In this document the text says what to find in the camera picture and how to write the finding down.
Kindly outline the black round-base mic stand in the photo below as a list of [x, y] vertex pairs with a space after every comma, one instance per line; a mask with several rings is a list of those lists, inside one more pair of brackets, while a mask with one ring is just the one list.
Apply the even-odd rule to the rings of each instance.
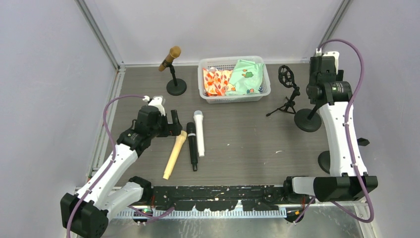
[[172, 75], [172, 80], [167, 83], [166, 90], [172, 96], [182, 95], [187, 89], [187, 84], [183, 79], [176, 77], [173, 65], [170, 64], [169, 69]]

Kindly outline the gold brown microphone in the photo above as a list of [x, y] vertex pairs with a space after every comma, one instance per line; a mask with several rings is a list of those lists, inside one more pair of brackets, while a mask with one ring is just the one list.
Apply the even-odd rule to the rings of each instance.
[[160, 66], [158, 67], [158, 70], [160, 72], [164, 71], [167, 67], [170, 67], [172, 65], [173, 61], [178, 58], [181, 55], [181, 48], [179, 46], [174, 46], [170, 48], [168, 55], [165, 57], [165, 59], [162, 61]]

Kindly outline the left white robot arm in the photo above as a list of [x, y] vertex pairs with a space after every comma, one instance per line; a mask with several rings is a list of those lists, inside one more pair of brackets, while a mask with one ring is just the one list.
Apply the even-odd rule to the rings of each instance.
[[100, 238], [118, 213], [135, 202], [151, 199], [151, 183], [139, 176], [132, 177], [116, 192], [112, 189], [152, 139], [181, 134], [177, 110], [171, 110], [171, 116], [169, 123], [158, 107], [141, 107], [137, 119], [120, 134], [115, 150], [95, 175], [75, 194], [66, 193], [62, 197], [61, 220], [68, 232], [83, 238]]

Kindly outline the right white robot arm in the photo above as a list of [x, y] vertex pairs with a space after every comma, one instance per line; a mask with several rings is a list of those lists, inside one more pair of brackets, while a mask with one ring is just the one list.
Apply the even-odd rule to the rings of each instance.
[[360, 155], [350, 102], [353, 92], [343, 80], [344, 71], [338, 69], [338, 58], [338, 52], [311, 58], [306, 94], [314, 108], [294, 115], [296, 126], [303, 131], [315, 132], [325, 126], [329, 149], [319, 155], [318, 163], [329, 175], [287, 177], [283, 184], [289, 194], [313, 196], [320, 202], [356, 201], [364, 197], [364, 188], [371, 192], [378, 186], [377, 177], [368, 174]]

